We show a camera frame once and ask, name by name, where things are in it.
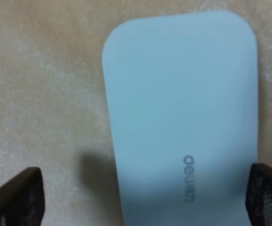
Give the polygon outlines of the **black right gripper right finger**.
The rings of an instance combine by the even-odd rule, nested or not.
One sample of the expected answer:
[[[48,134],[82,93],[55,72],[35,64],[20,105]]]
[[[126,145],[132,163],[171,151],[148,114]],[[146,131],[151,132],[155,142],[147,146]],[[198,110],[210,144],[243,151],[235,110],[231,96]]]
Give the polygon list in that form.
[[[245,205],[251,225],[272,226],[272,167],[251,165]]]

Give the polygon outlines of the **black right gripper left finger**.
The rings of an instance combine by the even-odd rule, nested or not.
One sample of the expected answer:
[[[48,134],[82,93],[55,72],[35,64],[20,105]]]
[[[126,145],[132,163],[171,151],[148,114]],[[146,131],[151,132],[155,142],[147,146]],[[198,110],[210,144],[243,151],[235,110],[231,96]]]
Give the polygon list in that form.
[[[0,226],[40,226],[44,184],[39,167],[28,167],[0,187]]]

